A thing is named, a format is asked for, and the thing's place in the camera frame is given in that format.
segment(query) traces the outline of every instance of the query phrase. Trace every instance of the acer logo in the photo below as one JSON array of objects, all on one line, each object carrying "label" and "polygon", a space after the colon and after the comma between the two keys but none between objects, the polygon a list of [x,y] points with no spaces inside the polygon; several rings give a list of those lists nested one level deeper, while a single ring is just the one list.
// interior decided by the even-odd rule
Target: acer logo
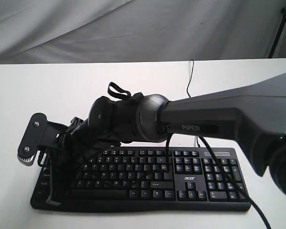
[{"label": "acer logo", "polygon": [[181,125],[183,130],[198,131],[200,132],[200,127],[197,125]]},{"label": "acer logo", "polygon": [[185,180],[194,180],[195,177],[185,177]]}]

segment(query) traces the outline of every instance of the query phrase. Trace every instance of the white backdrop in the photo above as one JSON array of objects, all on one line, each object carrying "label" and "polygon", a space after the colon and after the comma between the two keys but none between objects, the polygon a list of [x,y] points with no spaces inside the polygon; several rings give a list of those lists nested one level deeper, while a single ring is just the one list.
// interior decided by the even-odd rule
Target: white backdrop
[{"label": "white backdrop", "polygon": [[266,58],[286,0],[0,0],[0,63]]}]

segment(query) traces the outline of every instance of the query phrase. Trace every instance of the robotic arm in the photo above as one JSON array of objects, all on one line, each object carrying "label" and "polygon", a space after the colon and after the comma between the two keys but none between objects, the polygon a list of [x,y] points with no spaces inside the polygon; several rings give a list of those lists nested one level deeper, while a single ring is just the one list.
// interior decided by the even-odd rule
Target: robotic arm
[{"label": "robotic arm", "polygon": [[[222,138],[240,145],[259,176],[269,166],[274,182],[286,194],[286,73],[178,101],[159,94],[131,96],[114,83],[108,93],[120,100],[100,97],[86,120],[75,118],[69,127],[48,122],[41,113],[33,115],[18,149],[20,162],[32,165],[40,150],[40,157],[49,155],[53,177],[60,176],[57,182],[68,184],[80,164],[120,142],[162,142],[169,134]],[[54,191],[55,185],[51,180],[52,204],[55,192],[61,191]]]}]

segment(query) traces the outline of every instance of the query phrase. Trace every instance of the keyboard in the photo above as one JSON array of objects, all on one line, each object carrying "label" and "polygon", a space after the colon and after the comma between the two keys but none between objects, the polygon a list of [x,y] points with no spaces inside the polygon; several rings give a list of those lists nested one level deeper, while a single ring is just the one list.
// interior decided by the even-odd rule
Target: keyboard
[{"label": "keyboard", "polygon": [[[213,148],[224,170],[247,192],[235,150]],[[206,148],[113,147],[92,158],[78,171],[65,200],[45,201],[49,170],[42,169],[31,197],[35,209],[69,212],[139,212],[154,210],[247,211],[251,204],[226,181]],[[170,172],[151,170],[170,167]]]}]

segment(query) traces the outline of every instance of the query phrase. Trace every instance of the white table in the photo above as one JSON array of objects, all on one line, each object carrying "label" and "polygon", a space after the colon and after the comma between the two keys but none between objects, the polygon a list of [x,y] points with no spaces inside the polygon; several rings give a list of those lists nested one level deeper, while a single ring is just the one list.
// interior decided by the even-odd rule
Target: white table
[{"label": "white table", "polygon": [[[79,214],[34,210],[30,197],[40,168],[25,167],[17,148],[32,114],[68,125],[86,118],[92,103],[107,94],[110,81],[132,93],[186,98],[189,62],[0,65],[0,229],[28,228],[264,228],[257,212],[145,212]],[[286,59],[197,61],[189,91],[192,96],[244,86],[286,72]],[[233,141],[208,139],[213,147],[234,147],[250,196],[274,229],[286,229],[286,197],[269,171],[258,177]],[[192,136],[174,135],[171,146],[193,146]],[[132,143],[134,146],[161,144]]]}]

